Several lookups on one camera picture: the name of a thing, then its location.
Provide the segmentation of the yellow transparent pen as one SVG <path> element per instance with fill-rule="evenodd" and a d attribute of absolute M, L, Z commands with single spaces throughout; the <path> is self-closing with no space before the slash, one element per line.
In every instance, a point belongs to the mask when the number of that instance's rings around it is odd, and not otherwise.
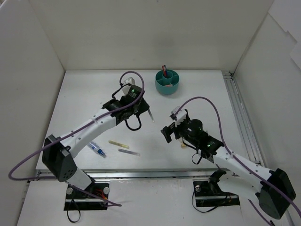
<path fill-rule="evenodd" d="M 112 141 L 112 140 L 109 140 L 108 142 L 109 142 L 109 144 L 112 144 L 112 145 L 116 145 L 116 146 L 119 146 L 119 147 L 122 147 L 122 148 L 129 149 L 129 146 L 128 146 L 128 145 L 125 145 L 125 144 L 122 144 L 122 143 L 118 143 L 118 142 L 115 142 L 115 141 Z"/>

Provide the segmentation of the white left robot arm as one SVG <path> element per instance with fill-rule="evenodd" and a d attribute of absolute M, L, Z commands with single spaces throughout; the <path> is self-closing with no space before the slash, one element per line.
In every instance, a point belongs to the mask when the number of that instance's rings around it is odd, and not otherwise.
<path fill-rule="evenodd" d="M 111 99 L 101 110 L 71 133 L 55 137 L 48 136 L 44 141 L 42 162 L 60 182 L 77 187 L 82 197 L 90 197 L 94 192 L 94 180 L 77 167 L 74 158 L 91 141 L 105 131 L 112 129 L 132 115 L 149 110 L 143 98 L 144 91 L 136 85 L 127 85 L 128 91 L 120 100 Z"/>

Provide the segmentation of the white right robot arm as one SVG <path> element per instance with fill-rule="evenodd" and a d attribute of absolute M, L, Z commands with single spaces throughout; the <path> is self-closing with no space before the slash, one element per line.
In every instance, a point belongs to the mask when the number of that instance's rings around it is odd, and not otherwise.
<path fill-rule="evenodd" d="M 200 154 L 201 159 L 238 174 L 243 180 L 243 183 L 236 183 L 238 195 L 257 200 L 261 210 L 277 220 L 293 205 L 296 193 L 285 171 L 263 167 L 230 150 L 224 142 L 203 130 L 202 121 L 191 119 L 186 109 L 177 107 L 170 117 L 173 123 L 161 130 L 166 141 L 170 143 L 174 135 Z"/>

